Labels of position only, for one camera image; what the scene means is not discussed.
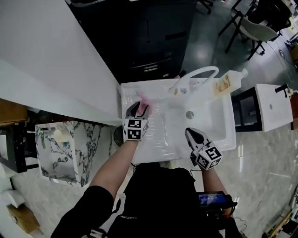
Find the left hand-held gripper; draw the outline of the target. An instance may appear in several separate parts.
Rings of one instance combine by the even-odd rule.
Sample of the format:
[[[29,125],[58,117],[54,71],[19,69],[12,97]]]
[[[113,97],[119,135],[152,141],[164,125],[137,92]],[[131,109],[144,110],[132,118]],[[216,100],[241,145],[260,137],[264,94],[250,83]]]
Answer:
[[[149,105],[135,102],[126,110],[123,124],[124,140],[142,141],[149,128]]]

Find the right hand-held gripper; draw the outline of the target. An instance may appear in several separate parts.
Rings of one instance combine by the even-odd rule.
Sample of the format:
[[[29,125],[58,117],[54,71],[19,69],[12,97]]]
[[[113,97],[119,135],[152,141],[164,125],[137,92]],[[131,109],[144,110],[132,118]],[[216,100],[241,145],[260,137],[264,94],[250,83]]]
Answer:
[[[190,154],[194,166],[199,166],[207,171],[220,163],[223,154],[214,142],[209,140],[206,133],[195,128],[186,128],[185,137],[189,147],[194,150]]]

